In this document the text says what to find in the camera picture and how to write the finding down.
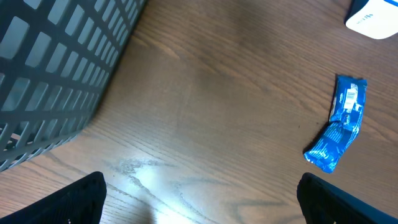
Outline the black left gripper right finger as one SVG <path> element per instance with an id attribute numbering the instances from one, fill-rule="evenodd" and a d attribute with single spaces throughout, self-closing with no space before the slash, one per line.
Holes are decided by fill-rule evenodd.
<path id="1" fill-rule="evenodd" d="M 396 218 L 309 172 L 298 183 L 297 200 L 307 223 L 397 223 Z"/>

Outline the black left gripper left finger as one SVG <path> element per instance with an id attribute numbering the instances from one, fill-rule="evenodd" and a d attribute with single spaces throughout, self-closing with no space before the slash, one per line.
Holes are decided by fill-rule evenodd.
<path id="1" fill-rule="evenodd" d="M 96 171 L 32 205 L 1 218 L 1 223 L 98 224 L 106 193 L 104 175 Z"/>

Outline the blue snack wrapper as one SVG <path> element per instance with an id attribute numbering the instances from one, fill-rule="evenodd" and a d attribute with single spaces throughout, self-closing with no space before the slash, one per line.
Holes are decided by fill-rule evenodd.
<path id="1" fill-rule="evenodd" d="M 329 120 L 303 157 L 323 172 L 332 173 L 339 160 L 358 137 L 364 115 L 365 79 L 338 75 Z"/>

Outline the grey plastic mesh basket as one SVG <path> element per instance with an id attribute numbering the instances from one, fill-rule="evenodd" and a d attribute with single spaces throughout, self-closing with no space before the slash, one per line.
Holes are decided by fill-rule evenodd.
<path id="1" fill-rule="evenodd" d="M 1 1 L 1 169 L 90 122 L 146 0 Z"/>

